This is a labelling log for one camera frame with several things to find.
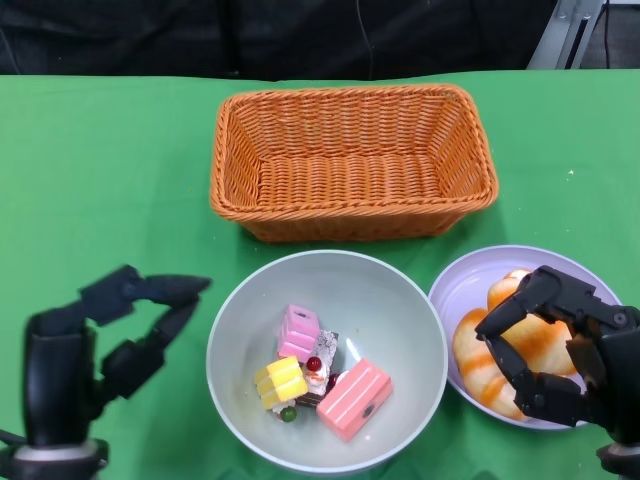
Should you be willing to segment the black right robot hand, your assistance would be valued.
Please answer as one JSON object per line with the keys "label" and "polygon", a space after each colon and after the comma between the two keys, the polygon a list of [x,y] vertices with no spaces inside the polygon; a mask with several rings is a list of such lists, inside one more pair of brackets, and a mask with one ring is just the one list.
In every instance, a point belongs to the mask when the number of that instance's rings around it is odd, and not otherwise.
{"label": "black right robot hand", "polygon": [[[566,349],[582,385],[558,375],[534,372],[504,333],[527,315],[564,322]],[[604,428],[621,444],[639,441],[639,311],[609,305],[594,286],[543,265],[526,275],[514,294],[477,326],[501,373],[515,389],[514,402],[528,417]]]}

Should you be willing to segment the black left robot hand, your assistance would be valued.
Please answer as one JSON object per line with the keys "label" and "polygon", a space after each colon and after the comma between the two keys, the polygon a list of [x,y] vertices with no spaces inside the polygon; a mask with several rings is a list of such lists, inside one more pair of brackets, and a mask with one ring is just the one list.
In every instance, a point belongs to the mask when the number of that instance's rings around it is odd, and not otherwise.
{"label": "black left robot hand", "polygon": [[[206,277],[141,276],[125,265],[79,292],[78,300],[33,315],[25,330],[23,417],[28,445],[84,443],[90,424],[117,398],[130,398],[161,369],[165,351],[210,287]],[[137,301],[165,306],[138,340],[125,340],[100,364],[97,327],[134,311]]]}

